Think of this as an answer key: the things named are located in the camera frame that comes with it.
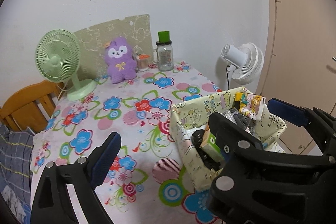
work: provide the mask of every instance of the white fan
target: white fan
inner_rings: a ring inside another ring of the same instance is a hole
[[[249,84],[260,75],[264,65],[264,54],[253,43],[245,43],[238,48],[225,44],[220,55],[231,63],[227,71],[228,83],[232,78],[240,85]]]

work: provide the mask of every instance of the gray plaid cloth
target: gray plaid cloth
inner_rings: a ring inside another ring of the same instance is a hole
[[[25,131],[9,132],[0,123],[0,176],[16,196],[30,204],[30,184],[32,173],[29,170],[33,149],[33,136]]]

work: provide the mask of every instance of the table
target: table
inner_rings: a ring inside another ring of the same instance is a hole
[[[221,223],[205,207],[208,191],[195,192],[169,135],[172,104],[221,90],[184,61],[159,72],[151,65],[134,80],[96,79],[85,98],[61,99],[46,130],[34,137],[31,204],[45,164],[71,164],[88,157],[110,132],[122,147],[96,194],[115,224]],[[69,195],[81,224],[87,223],[73,187]]]

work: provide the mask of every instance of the wooden chair backrest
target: wooden chair backrest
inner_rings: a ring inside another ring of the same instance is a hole
[[[27,86],[15,92],[0,109],[0,118],[13,131],[26,130],[29,126],[36,133],[44,130],[48,121],[37,106],[41,103],[46,113],[51,117],[55,104],[51,98],[54,93],[59,96],[61,90],[56,83],[44,80],[41,83]]]

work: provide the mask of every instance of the stuffed animal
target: stuffed animal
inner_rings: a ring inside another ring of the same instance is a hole
[[[136,78],[137,62],[132,58],[132,48],[126,38],[117,37],[105,46],[107,74],[111,76],[112,84]]]

